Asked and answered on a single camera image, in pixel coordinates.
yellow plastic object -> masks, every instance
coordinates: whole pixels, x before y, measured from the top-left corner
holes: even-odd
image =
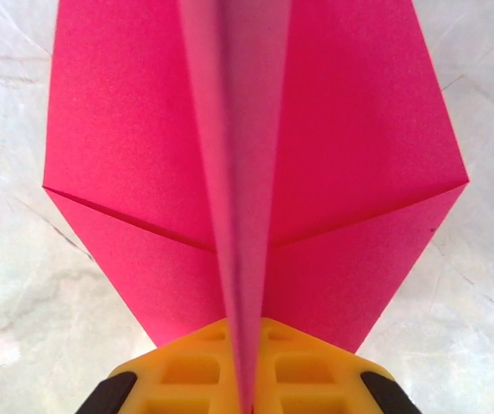
[[[239,414],[227,321],[119,366],[138,376],[119,414]],[[382,367],[263,318],[254,414],[382,414],[360,374]]]

marble surface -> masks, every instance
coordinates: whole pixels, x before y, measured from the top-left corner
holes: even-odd
[[[472,178],[360,349],[426,414],[494,412],[494,0],[416,0]],[[71,413],[153,347],[41,190],[55,0],[0,0],[0,414]]]

pink origami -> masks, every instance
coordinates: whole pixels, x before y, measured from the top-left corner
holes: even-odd
[[[468,179],[409,0],[61,0],[44,187],[157,345],[355,351]]]

